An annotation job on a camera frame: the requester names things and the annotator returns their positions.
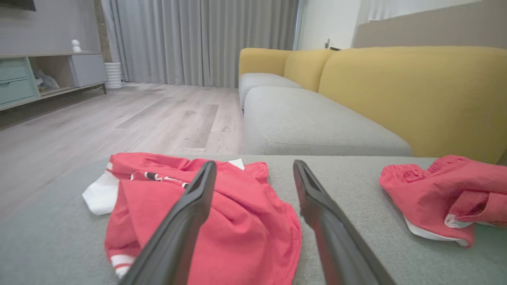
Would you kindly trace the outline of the low TV cabinet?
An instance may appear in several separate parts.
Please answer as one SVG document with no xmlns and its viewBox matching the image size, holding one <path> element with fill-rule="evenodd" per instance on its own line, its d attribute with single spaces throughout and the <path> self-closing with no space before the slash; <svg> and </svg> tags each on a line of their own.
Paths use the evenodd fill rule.
<svg viewBox="0 0 507 285">
<path fill-rule="evenodd" d="M 42 70 L 59 89 L 40 92 L 33 74 Z M 74 91 L 105 88 L 103 56 L 98 52 L 0 55 L 0 112 Z"/>
</svg>

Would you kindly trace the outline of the grey pleated curtain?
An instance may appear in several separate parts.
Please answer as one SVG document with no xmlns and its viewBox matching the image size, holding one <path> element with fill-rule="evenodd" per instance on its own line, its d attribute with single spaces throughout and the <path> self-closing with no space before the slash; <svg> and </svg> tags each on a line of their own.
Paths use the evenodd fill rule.
<svg viewBox="0 0 507 285">
<path fill-rule="evenodd" d="M 298 0 L 101 0 L 126 82 L 236 87 L 244 48 L 291 50 Z"/>
</svg>

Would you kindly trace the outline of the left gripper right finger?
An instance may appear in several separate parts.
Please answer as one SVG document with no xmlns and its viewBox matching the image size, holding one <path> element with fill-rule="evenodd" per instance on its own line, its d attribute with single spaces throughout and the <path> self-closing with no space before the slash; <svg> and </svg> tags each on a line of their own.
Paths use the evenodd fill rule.
<svg viewBox="0 0 507 285">
<path fill-rule="evenodd" d="M 314 231 L 327 285 L 396 285 L 303 160 L 293 163 L 300 214 Z"/>
</svg>

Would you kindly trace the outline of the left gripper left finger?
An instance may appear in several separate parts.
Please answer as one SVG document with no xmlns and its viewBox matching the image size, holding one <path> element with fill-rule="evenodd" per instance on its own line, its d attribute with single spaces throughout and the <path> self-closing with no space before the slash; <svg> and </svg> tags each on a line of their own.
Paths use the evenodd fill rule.
<svg viewBox="0 0 507 285">
<path fill-rule="evenodd" d="M 214 161 L 201 166 L 119 285 L 187 285 L 197 237 L 210 215 L 216 175 Z"/>
</svg>

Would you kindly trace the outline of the red Bulls shorts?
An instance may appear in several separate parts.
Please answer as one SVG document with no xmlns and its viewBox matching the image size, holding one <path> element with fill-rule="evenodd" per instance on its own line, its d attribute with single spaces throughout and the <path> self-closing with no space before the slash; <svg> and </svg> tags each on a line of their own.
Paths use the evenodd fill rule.
<svg viewBox="0 0 507 285">
<path fill-rule="evenodd" d="M 427 169 L 388 165 L 379 184 L 421 238 L 472 247 L 476 224 L 507 228 L 507 166 L 449 155 Z"/>
</svg>

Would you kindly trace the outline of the yellow and grey sofa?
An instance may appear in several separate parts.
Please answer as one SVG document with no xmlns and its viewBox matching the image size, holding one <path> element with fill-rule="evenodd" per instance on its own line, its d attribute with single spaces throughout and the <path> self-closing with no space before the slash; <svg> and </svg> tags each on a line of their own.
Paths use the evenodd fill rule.
<svg viewBox="0 0 507 285">
<path fill-rule="evenodd" d="M 507 50 L 363 47 L 239 55 L 250 155 L 507 156 Z"/>
</svg>

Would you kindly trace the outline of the grey soft toy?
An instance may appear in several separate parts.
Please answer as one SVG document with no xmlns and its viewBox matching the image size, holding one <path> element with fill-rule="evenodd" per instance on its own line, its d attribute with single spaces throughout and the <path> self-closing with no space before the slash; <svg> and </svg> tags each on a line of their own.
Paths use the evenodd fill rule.
<svg viewBox="0 0 507 285">
<path fill-rule="evenodd" d="M 60 88 L 56 79 L 45 74 L 42 70 L 35 70 L 33 74 L 36 78 L 36 84 L 40 92 L 52 91 Z"/>
</svg>

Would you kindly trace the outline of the beige upholstered panel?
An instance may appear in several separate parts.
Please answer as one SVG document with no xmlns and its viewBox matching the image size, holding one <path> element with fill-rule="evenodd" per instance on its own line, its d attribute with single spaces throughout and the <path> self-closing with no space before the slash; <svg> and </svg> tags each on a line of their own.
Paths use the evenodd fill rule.
<svg viewBox="0 0 507 285">
<path fill-rule="evenodd" d="M 479 46 L 507 50 L 507 0 L 482 0 L 357 27 L 353 48 Z"/>
</svg>

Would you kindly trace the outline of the white ribbed bin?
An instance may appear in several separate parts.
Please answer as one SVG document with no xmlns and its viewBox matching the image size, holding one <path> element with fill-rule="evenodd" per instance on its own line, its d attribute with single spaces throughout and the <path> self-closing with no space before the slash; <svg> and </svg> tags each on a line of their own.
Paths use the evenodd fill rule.
<svg viewBox="0 0 507 285">
<path fill-rule="evenodd" d="M 105 63 L 107 90 L 119 90 L 123 88 L 121 63 Z"/>
</svg>

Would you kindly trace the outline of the red Bulls basketball jersey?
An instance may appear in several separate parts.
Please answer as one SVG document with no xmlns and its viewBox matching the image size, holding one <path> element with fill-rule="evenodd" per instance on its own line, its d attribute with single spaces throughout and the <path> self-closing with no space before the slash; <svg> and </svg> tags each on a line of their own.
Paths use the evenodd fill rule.
<svg viewBox="0 0 507 285">
<path fill-rule="evenodd" d="M 205 159 L 118 153 L 84 192 L 95 215 L 109 215 L 105 252 L 124 277 Z M 210 214 L 201 227 L 188 285 L 291 285 L 302 247 L 292 206 L 268 183 L 265 162 L 217 161 Z"/>
</svg>

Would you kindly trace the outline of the dark television screen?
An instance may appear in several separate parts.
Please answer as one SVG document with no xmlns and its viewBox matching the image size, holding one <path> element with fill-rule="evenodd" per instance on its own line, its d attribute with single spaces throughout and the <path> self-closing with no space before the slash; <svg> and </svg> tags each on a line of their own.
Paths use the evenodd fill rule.
<svg viewBox="0 0 507 285">
<path fill-rule="evenodd" d="M 0 0 L 0 7 L 25 11 L 36 11 L 36 6 L 33 0 Z"/>
</svg>

